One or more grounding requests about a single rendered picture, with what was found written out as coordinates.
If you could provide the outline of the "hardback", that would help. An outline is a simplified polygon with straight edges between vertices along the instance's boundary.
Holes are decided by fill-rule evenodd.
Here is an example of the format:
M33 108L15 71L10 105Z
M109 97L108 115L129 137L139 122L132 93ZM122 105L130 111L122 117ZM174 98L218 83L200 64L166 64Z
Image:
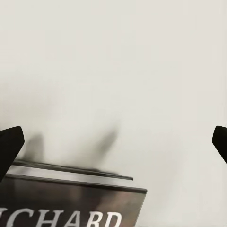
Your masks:
M146 193L130 176L14 160L0 227L134 227Z

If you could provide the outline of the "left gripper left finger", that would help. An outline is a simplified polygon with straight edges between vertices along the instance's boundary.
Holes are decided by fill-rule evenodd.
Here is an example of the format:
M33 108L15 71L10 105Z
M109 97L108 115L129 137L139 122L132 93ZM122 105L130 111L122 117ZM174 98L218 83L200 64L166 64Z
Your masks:
M21 126L0 131L0 182L25 143Z

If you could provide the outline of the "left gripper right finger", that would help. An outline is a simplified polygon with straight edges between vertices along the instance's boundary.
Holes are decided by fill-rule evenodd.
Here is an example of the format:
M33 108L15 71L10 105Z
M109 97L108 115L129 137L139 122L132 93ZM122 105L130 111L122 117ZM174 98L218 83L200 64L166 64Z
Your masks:
M227 164L227 128L222 126L216 126L213 137L212 143L224 159Z

